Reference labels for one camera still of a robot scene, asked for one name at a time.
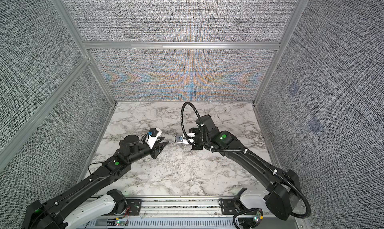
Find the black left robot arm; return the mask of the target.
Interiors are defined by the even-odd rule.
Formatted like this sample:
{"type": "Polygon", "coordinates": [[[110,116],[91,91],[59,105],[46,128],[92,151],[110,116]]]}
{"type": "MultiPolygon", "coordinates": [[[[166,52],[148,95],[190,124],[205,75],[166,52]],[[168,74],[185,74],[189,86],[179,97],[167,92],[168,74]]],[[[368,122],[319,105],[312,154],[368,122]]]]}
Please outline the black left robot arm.
{"type": "Polygon", "coordinates": [[[144,143],[138,136],[129,135],[119,142],[119,149],[84,180],[66,192],[44,203],[35,201],[26,210],[23,229],[64,229],[70,226],[67,217],[96,192],[116,182],[131,170],[132,164],[148,155],[153,159],[168,145],[164,137],[154,145],[144,143]]]}

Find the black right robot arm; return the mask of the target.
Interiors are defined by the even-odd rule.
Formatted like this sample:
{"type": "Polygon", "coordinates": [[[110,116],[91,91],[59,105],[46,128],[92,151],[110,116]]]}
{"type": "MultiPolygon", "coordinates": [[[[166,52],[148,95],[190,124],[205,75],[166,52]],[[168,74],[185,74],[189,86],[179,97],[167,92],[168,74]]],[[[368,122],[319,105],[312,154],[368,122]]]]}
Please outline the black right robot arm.
{"type": "Polygon", "coordinates": [[[203,125],[188,130],[194,133],[193,148],[207,149],[227,157],[253,175],[267,190],[264,201],[268,210],[277,218],[287,220],[294,214],[302,196],[299,176],[293,170],[284,171],[262,159],[246,147],[229,131],[220,131],[210,115],[202,116],[203,125]]]}

